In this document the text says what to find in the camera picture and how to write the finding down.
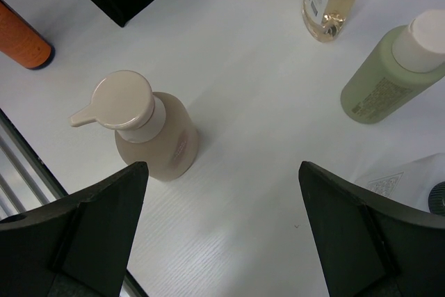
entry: table surface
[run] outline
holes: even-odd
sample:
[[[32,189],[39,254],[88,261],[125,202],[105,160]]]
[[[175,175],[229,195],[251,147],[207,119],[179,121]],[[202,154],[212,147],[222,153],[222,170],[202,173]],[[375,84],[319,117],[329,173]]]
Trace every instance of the table surface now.
[[[57,54],[38,72],[0,55],[0,107],[70,193],[124,167],[112,131],[68,124],[109,72],[140,72],[199,129],[192,168],[147,186],[129,270],[150,297],[327,296],[301,161],[354,180],[445,152],[445,82],[371,126],[339,103],[389,29],[445,0],[357,0],[328,44],[301,0],[156,0],[123,29],[89,0],[5,1]]]

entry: beige pump dispenser top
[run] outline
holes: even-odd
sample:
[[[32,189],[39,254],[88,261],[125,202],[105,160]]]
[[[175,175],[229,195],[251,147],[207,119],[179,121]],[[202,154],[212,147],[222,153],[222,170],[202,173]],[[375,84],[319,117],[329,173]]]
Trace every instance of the beige pump dispenser top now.
[[[72,127],[92,122],[115,130],[122,159],[147,162],[155,179],[176,179],[195,160],[198,137],[184,105],[167,93],[153,93],[139,73],[109,74],[97,85],[91,103],[70,118]]]

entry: orange can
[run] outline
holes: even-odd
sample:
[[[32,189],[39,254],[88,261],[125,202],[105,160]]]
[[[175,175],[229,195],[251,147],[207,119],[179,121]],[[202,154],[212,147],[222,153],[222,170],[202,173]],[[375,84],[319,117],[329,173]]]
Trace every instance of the orange can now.
[[[30,70],[48,66],[55,54],[54,48],[2,0],[0,51]]]

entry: green bottle with white cap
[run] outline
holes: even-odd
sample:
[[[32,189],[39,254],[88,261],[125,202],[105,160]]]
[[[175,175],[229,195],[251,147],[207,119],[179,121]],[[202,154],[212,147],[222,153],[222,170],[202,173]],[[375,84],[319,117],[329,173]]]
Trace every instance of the green bottle with white cap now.
[[[360,123],[377,123],[445,76],[445,10],[390,30],[341,92]]]

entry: bottle neck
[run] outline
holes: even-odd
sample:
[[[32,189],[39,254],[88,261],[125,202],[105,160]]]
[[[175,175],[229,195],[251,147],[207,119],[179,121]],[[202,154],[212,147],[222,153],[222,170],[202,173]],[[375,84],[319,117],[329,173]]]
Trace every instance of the bottle neck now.
[[[162,130],[165,124],[166,112],[164,103],[154,96],[154,109],[150,119],[141,127],[134,130],[118,130],[122,139],[130,143],[144,143],[152,140]]]

